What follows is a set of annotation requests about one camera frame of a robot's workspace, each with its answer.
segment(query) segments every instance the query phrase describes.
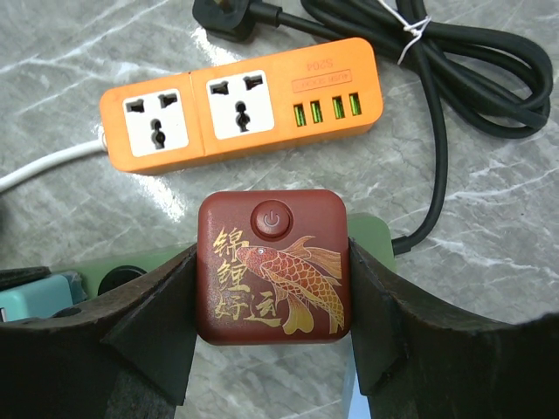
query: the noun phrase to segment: red device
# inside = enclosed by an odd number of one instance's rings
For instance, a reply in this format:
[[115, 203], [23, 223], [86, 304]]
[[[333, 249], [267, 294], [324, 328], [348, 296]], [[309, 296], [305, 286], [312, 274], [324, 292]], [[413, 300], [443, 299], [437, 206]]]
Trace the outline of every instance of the red device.
[[333, 192], [218, 192], [200, 208], [197, 326], [212, 344], [338, 340], [351, 323], [349, 277]]

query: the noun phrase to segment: orange power strip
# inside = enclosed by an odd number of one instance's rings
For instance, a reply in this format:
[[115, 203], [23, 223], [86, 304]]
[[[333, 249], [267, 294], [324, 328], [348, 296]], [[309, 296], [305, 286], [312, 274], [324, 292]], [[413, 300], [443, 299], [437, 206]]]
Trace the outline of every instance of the orange power strip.
[[147, 175], [330, 140], [383, 111], [368, 42], [350, 38], [107, 91], [109, 158]]

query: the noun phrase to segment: white cable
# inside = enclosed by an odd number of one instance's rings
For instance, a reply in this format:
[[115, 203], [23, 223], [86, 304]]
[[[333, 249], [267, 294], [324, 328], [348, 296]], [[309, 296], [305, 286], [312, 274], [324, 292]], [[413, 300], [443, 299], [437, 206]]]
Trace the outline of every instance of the white cable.
[[400, 54], [400, 59], [397, 62], [397, 64], [400, 65], [402, 64], [402, 61], [404, 61], [405, 54], [408, 50], [423, 36], [423, 32], [431, 21], [431, 17], [427, 16], [425, 19], [420, 20], [415, 24], [410, 24], [401, 14], [392, 9], [384, 0], [377, 0], [377, 2], [379, 2], [381, 6], [383, 6], [384, 9], [386, 9], [393, 17], [398, 19], [398, 22], [400, 22], [404, 27], [405, 32], [409, 32], [413, 36], [413, 39], [404, 47], [402, 54]]
[[57, 151], [51, 155], [46, 155], [45, 157], [41, 157], [40, 159], [19, 168], [15, 172], [0, 178], [0, 194], [17, 184], [32, 178], [34, 175], [48, 170], [49, 168], [53, 168], [70, 160], [79, 159], [80, 157], [84, 157], [86, 155], [107, 151], [104, 137], [105, 136], [103, 135], [100, 140], [84, 142], [82, 144], [78, 144], [77, 146]]

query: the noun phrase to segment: teal box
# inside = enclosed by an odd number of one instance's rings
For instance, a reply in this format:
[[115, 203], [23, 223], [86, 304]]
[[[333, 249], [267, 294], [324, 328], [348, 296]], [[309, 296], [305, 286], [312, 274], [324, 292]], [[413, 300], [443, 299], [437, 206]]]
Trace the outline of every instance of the teal box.
[[46, 319], [72, 305], [68, 279], [63, 275], [52, 275], [0, 292], [3, 321], [30, 317]]

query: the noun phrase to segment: koi fish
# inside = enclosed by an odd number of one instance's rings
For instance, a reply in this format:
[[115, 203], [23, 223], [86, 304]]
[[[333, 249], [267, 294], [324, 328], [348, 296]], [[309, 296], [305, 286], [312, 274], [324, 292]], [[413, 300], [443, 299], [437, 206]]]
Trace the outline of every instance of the koi fish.
[[[286, 299], [289, 317], [283, 325], [286, 334], [297, 329], [309, 333], [314, 328], [314, 319], [308, 304], [319, 307], [330, 317], [330, 333], [343, 328], [343, 305], [334, 286], [341, 284], [340, 253], [317, 247], [305, 247], [305, 242], [314, 238], [305, 236], [287, 249], [277, 251], [264, 246], [244, 246], [237, 249], [237, 259], [249, 271], [270, 282], [277, 304]], [[322, 274], [314, 264], [331, 276]]]

